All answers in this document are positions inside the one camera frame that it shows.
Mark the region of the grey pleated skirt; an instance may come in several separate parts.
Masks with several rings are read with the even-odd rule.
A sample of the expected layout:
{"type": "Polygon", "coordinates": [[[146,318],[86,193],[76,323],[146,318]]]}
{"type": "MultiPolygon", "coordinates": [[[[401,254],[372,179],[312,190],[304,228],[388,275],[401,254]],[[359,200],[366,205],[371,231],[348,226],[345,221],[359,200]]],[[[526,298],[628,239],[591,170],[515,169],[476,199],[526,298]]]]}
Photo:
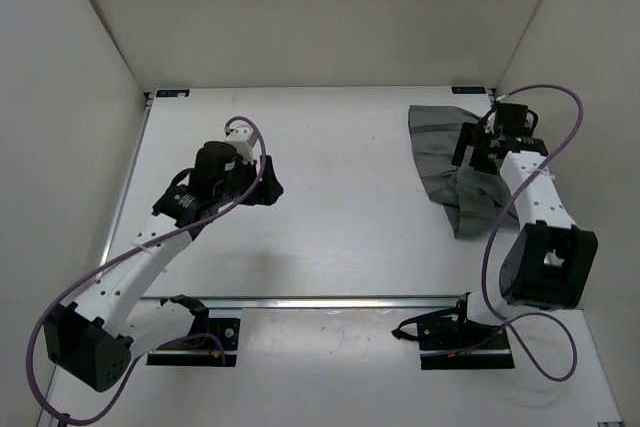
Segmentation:
{"type": "Polygon", "coordinates": [[[455,106],[412,105],[408,128],[413,160],[422,186],[433,203],[443,207],[453,236],[472,240],[487,234],[510,199],[497,175],[476,171],[464,158],[452,164],[462,124],[479,117],[455,106]]]}

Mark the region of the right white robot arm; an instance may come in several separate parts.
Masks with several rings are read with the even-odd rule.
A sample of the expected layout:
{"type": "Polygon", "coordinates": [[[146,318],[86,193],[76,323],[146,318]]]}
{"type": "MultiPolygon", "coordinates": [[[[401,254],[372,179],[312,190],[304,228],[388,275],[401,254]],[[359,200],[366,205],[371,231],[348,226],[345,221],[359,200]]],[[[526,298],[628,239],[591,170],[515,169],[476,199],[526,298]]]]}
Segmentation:
{"type": "Polygon", "coordinates": [[[397,328],[396,338],[426,350],[467,348],[497,335],[509,318],[577,306],[598,241],[560,200],[543,164],[548,150],[534,135],[537,122],[533,110],[517,103],[497,102],[481,117],[453,106],[410,106],[418,175],[455,238],[480,237],[501,215],[519,233],[484,289],[423,316],[415,335],[397,328]]]}

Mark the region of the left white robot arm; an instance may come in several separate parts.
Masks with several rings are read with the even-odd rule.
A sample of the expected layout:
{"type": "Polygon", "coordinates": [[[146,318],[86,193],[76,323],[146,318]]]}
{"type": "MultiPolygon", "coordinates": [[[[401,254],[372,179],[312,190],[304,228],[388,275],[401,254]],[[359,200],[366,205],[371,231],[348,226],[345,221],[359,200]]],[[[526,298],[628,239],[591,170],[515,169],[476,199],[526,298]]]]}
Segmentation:
{"type": "Polygon", "coordinates": [[[249,161],[227,142],[205,143],[194,166],[180,171],[153,205],[137,235],[141,249],[47,315],[49,359],[93,390],[105,392],[132,360],[147,352],[179,338],[188,345],[203,342],[209,332],[208,313],[193,297],[170,297],[138,316],[132,311],[155,279],[204,230],[203,219],[228,205],[271,206],[283,192],[270,156],[249,161]]]}

